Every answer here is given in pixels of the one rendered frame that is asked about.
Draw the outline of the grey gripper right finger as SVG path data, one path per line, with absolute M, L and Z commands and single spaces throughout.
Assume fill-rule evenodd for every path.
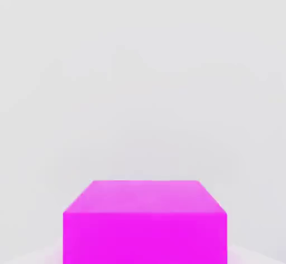
M 227 257 L 227 264 L 282 264 L 281 261 L 233 244 L 228 245 Z

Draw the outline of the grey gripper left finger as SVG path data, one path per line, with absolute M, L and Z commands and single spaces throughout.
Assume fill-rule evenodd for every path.
M 52 246 L 17 257 L 8 264 L 63 264 L 63 243 L 58 241 Z

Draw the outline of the small magenta cube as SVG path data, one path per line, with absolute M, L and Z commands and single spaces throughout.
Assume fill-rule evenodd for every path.
M 94 181 L 63 213 L 63 264 L 227 264 L 227 214 L 199 181 Z

